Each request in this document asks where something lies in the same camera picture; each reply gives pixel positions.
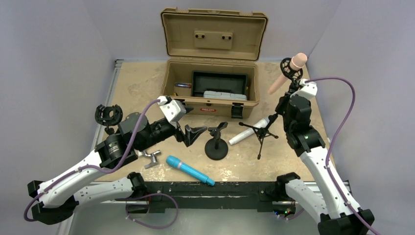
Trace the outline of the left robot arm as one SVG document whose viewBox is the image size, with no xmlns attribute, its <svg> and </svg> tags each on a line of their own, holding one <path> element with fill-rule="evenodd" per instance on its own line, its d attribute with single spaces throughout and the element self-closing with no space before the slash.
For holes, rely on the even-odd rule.
<svg viewBox="0 0 415 235">
<path fill-rule="evenodd" d="M 108 137 L 99 143 L 83 160 L 48 181 L 32 181 L 28 193 L 32 201 L 23 217 L 28 222 L 46 225 L 60 223 L 79 208 L 108 200 L 142 200 L 154 198 L 142 175 L 132 172 L 116 181 L 92 186 L 94 180 L 118 171 L 138 159 L 138 153 L 174 137 L 177 142 L 191 146 L 207 127 L 181 127 L 179 120 L 192 108 L 180 102 L 155 100 L 164 118 L 149 123 L 145 113 L 132 113 L 125 120 L 107 117 L 107 107 L 96 109 L 96 121 L 106 126 Z"/>
</svg>

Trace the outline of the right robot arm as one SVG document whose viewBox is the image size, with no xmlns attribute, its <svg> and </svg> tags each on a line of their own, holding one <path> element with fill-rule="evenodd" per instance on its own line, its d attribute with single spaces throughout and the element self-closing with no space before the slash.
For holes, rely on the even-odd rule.
<svg viewBox="0 0 415 235">
<path fill-rule="evenodd" d="M 329 159 L 324 140 L 310 124 L 310 100 L 316 93 L 314 84 L 289 91 L 280 98 L 276 111 L 283 117 L 288 144 L 312 174 L 320 194 L 298 175 L 289 173 L 277 178 L 276 196 L 298 202 L 316 221 L 321 235 L 365 235 L 374 215 L 362 209 L 347 190 Z"/>
</svg>

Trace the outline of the white microphone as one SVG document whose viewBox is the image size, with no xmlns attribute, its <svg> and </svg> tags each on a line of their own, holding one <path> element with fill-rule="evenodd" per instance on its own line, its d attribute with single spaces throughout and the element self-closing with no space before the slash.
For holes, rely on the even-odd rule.
<svg viewBox="0 0 415 235">
<path fill-rule="evenodd" d="M 269 119 L 268 119 L 267 117 L 265 117 L 265 118 L 263 118 L 263 119 L 259 120 L 259 121 L 258 121 L 258 122 L 254 125 L 254 127 L 257 127 L 257 128 L 266 127 L 266 125 L 267 125 L 268 123 L 269 123 Z M 235 144 L 237 144 L 238 142 L 240 142 L 240 141 L 242 141 L 242 140 L 246 139 L 247 137 L 249 137 L 249 136 L 251 136 L 251 135 L 253 135 L 253 134 L 254 134 L 254 130 L 253 130 L 252 128 L 248 128 L 248 129 L 246 129 L 246 130 L 244 130 L 244 131 L 240 132 L 238 135 L 236 135 L 236 136 L 232 137 L 232 138 L 229 140 L 229 144 L 230 144 L 230 145 L 235 145 Z"/>
</svg>

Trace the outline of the blue microphone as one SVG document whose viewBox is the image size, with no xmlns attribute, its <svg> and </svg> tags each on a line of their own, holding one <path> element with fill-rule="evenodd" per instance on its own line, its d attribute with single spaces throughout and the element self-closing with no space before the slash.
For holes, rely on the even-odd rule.
<svg viewBox="0 0 415 235">
<path fill-rule="evenodd" d="M 205 183 L 205 184 L 210 185 L 210 186 L 215 185 L 214 180 L 212 180 L 211 178 L 209 178 L 205 174 L 201 173 L 200 171 L 192 168 L 191 166 L 185 164 L 183 161 L 181 161 L 180 159 L 178 159 L 174 156 L 168 156 L 166 158 L 166 163 L 169 166 L 171 166 L 171 167 L 173 167 L 177 170 L 180 170 L 180 171 L 184 172 L 185 174 L 201 181 L 202 183 Z"/>
</svg>

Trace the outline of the pink microphone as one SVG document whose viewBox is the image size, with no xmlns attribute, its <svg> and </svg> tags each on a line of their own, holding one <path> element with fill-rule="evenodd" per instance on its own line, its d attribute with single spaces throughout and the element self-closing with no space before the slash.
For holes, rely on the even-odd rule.
<svg viewBox="0 0 415 235">
<path fill-rule="evenodd" d="M 293 57 L 284 58 L 280 63 L 281 75 L 269 87 L 268 94 L 275 93 L 286 81 L 296 81 L 303 76 L 303 67 L 308 57 L 300 52 Z"/>
</svg>

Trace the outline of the black tripod mic stand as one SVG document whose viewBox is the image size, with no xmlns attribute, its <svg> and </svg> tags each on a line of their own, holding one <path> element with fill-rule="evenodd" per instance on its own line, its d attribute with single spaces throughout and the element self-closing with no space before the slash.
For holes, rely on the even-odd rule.
<svg viewBox="0 0 415 235">
<path fill-rule="evenodd" d="M 296 81 L 291 81 L 290 86 L 299 86 L 299 81 L 300 81 L 300 79 L 299 80 L 296 80 Z M 271 137 L 273 137 L 275 139 L 278 138 L 277 135 L 274 135 L 274 134 L 272 134 L 269 131 L 269 128 L 276 121 L 276 119 L 278 118 L 278 116 L 281 116 L 281 115 L 283 115 L 283 114 L 277 114 L 276 112 L 274 114 L 272 114 L 272 115 L 269 115 L 268 116 L 269 123 L 266 125 L 266 127 L 261 127 L 261 128 L 257 128 L 257 127 L 254 127 L 252 125 L 247 125 L 247 124 L 245 124 L 243 122 L 239 122 L 239 125 L 240 126 L 245 126 L 245 127 L 248 127 L 248 128 L 252 128 L 254 130 L 254 133 L 255 133 L 257 139 L 260 142 L 260 149 L 259 149 L 259 153 L 258 153 L 258 156 L 257 156 L 257 159 L 258 160 L 261 159 L 261 151 L 262 151 L 262 146 L 263 146 L 264 139 L 266 137 L 269 137 L 269 136 L 271 136 Z"/>
</svg>

